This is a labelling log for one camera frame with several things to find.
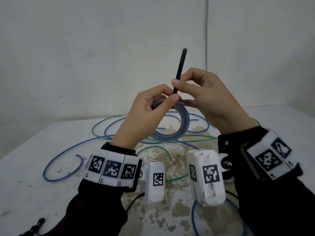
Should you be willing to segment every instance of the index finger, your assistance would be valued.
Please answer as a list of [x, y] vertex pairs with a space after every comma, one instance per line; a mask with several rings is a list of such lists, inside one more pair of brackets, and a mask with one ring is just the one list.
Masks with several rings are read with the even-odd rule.
[[149, 94], [152, 97], [157, 97], [161, 94], [171, 96], [173, 94], [173, 90], [170, 87], [168, 87], [166, 84], [161, 84], [161, 85], [155, 86], [151, 89], [144, 91], [144, 93]]
[[186, 73], [181, 75], [180, 80], [185, 82], [192, 80], [196, 84], [202, 86], [206, 79], [211, 75], [215, 74], [202, 69], [190, 68]]

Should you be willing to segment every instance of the person's right hand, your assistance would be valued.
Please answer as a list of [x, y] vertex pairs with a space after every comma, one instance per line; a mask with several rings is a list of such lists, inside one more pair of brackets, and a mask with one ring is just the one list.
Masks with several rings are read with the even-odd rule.
[[[186, 83], [192, 80], [196, 84]], [[207, 121], [218, 128], [221, 134], [229, 134], [256, 127], [257, 124], [243, 110], [230, 91], [214, 73], [190, 68], [172, 85], [195, 100], [182, 100], [185, 106], [199, 109]]]

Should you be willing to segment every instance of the person's left hand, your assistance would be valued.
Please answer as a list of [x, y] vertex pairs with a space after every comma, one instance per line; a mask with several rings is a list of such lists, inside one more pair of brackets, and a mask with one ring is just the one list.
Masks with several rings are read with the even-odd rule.
[[[179, 95], [172, 93], [166, 84], [140, 92], [110, 144], [134, 150], [139, 142], [155, 131], [167, 111], [178, 102]], [[152, 110], [153, 102], [163, 98], [164, 102]]]

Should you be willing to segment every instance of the white table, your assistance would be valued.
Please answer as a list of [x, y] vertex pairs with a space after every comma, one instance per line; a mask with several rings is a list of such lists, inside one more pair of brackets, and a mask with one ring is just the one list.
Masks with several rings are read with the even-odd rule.
[[[315, 192], [313, 167], [315, 165], [315, 118], [286, 105], [246, 108], [251, 117], [262, 126], [276, 131], [299, 157], [304, 175], [300, 177], [305, 185]], [[116, 119], [109, 119], [96, 128], [102, 135], [106, 126]], [[100, 119], [57, 122], [49, 125], [0, 160], [0, 231], [2, 236], [18, 235], [37, 223], [41, 217], [47, 220], [40, 233], [54, 227], [64, 216], [70, 200], [77, 194], [77, 187], [83, 177], [82, 167], [72, 177], [56, 182], [46, 182], [42, 172], [49, 161], [63, 150], [84, 140], [93, 138], [91, 128]], [[206, 126], [202, 121], [191, 123], [190, 129], [198, 131]], [[160, 126], [171, 132], [178, 123], [175, 119], [164, 118]], [[108, 134], [114, 133], [118, 125], [113, 125]], [[208, 134], [217, 136], [219, 132], [210, 128]], [[94, 148], [100, 148], [104, 139], [83, 144], [57, 160], [49, 168], [49, 178], [60, 178], [73, 171], [80, 163], [79, 154], [85, 162]], [[137, 151], [148, 145], [139, 144]], [[162, 144], [171, 153], [159, 149], [149, 149], [140, 154], [142, 159], [164, 161], [168, 177], [184, 174], [184, 155], [189, 147], [180, 144]], [[199, 148], [217, 149], [216, 142], [196, 143]], [[234, 190], [233, 185], [226, 185]], [[124, 194], [122, 202], [129, 205], [138, 192]], [[132, 206], [128, 222], [120, 235], [193, 235], [190, 210], [193, 204], [188, 179], [167, 183], [162, 202], [146, 204], [137, 200]], [[226, 202], [218, 207], [196, 207], [195, 222], [200, 235], [240, 235], [242, 221], [238, 213]]]

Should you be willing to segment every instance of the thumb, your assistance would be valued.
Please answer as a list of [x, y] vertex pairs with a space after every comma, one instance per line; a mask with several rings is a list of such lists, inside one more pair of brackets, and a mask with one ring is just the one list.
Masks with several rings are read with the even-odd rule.
[[200, 87], [194, 85], [194, 84], [189, 84], [184, 81], [180, 81], [178, 79], [173, 79], [172, 80], [172, 85], [177, 88], [177, 90], [190, 94], [194, 98], [196, 98], [200, 92]]
[[172, 108], [174, 107], [175, 103], [178, 102], [180, 96], [178, 94], [172, 94], [167, 99], [161, 103], [160, 106], [158, 106], [155, 110], [153, 110], [158, 116], [161, 116], [162, 118], [164, 115]]

